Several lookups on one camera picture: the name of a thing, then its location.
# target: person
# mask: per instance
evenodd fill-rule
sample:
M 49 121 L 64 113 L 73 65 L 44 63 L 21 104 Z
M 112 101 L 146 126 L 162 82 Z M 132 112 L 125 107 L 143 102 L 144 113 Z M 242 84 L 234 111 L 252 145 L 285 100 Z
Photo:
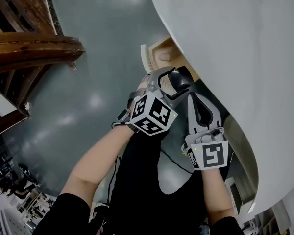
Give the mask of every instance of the person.
M 10 190 L 10 193 L 7 195 L 8 197 L 14 194 L 20 199 L 25 199 L 27 195 L 36 188 L 34 184 L 31 184 L 25 188 L 26 184 L 27 178 L 25 176 L 14 182 L 11 182 L 5 177 L 0 180 L 0 188 L 2 193 L 8 192 Z
M 137 90 L 141 95 L 147 80 Z M 161 191 L 157 165 L 166 134 L 149 137 L 124 125 L 110 130 L 76 164 L 33 235 L 199 234 L 206 217 L 211 234 L 242 235 L 224 184 L 228 167 L 195 171 L 177 192 Z M 104 221 L 94 226 L 88 221 L 95 191 L 125 145 Z

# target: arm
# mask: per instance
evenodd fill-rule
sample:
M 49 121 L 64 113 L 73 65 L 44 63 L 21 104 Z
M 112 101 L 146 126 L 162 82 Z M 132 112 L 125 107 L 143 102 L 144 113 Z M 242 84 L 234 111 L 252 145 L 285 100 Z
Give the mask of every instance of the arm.
M 29 192 L 30 192 L 29 190 L 25 190 L 25 191 L 23 191 L 23 192 L 20 192 L 20 191 L 18 191 L 18 190 L 15 191 L 15 193 L 18 194 L 18 195 L 25 195 L 25 194 L 27 194 L 27 193 L 29 193 Z
M 231 197 L 219 169 L 203 170 L 201 174 L 210 227 L 224 217 L 235 217 Z
M 98 185 L 133 134 L 134 132 L 127 126 L 112 129 L 80 159 L 61 194 L 76 195 L 91 206 Z

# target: cable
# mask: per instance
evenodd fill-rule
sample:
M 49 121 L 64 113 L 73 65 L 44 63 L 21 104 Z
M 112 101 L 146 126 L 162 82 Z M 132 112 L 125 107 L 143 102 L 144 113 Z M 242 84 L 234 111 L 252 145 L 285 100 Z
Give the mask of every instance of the cable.
M 113 171 L 113 175 L 112 175 L 112 178 L 110 180 L 109 187 L 108 187 L 108 198 L 107 198 L 107 204 L 108 205 L 109 205 L 109 201 L 110 201 L 110 187 L 111 187 L 111 183 L 113 181 L 114 175 L 116 174 L 117 163 L 118 163 L 118 157 L 116 157 L 116 160 L 114 161 L 114 171 Z
M 182 170 L 186 171 L 189 174 L 192 174 L 187 169 L 184 169 L 182 166 L 180 166 L 176 161 L 174 161 L 162 148 L 161 151 L 171 160 L 171 162 L 175 163 L 178 167 L 180 167 Z
M 104 225 L 104 222 L 106 221 L 106 216 L 107 216 L 107 212 L 108 212 L 108 208 L 109 208 L 109 202 L 110 202 L 110 187 L 111 187 L 111 183 L 112 183 L 112 181 L 114 179 L 114 175 L 116 174 L 118 158 L 121 161 L 120 157 L 116 157 L 116 159 L 114 161 L 114 171 L 113 171 L 113 175 L 112 175 L 112 178 L 111 178 L 111 180 L 109 182 L 109 186 L 108 186 L 108 197 L 107 197 L 106 214 L 104 216 L 103 222 L 102 222 L 101 227 L 100 227 L 100 234 L 102 233 L 102 227 Z
M 232 159 L 233 159 L 233 154 L 234 154 L 234 152 L 232 152 L 232 155 L 231 155 L 231 160 L 230 160 L 230 162 L 232 162 Z

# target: floor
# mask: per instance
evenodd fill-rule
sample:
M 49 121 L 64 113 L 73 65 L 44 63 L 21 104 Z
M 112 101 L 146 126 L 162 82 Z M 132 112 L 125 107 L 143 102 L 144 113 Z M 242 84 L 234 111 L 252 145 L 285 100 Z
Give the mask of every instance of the floor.
M 78 159 L 110 129 L 126 106 L 129 93 L 146 74 L 140 44 L 168 36 L 151 0 L 53 0 L 63 32 L 77 37 L 87 52 L 78 70 L 53 66 L 35 88 L 31 117 L 5 133 L 15 159 L 42 183 L 41 191 L 57 196 Z M 204 88 L 203 83 L 197 86 Z M 163 140 L 162 148 L 192 171 L 180 147 L 186 131 L 185 104 Z M 100 184 L 96 201 L 105 201 L 112 170 Z M 159 182 L 173 193 L 189 178 L 161 154 Z

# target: desk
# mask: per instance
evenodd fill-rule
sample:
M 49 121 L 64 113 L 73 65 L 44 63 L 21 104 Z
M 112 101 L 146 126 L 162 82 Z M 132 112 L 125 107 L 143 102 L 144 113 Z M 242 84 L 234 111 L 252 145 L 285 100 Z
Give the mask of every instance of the desk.
M 152 0 L 199 77 L 246 135 L 260 213 L 294 187 L 294 0 Z

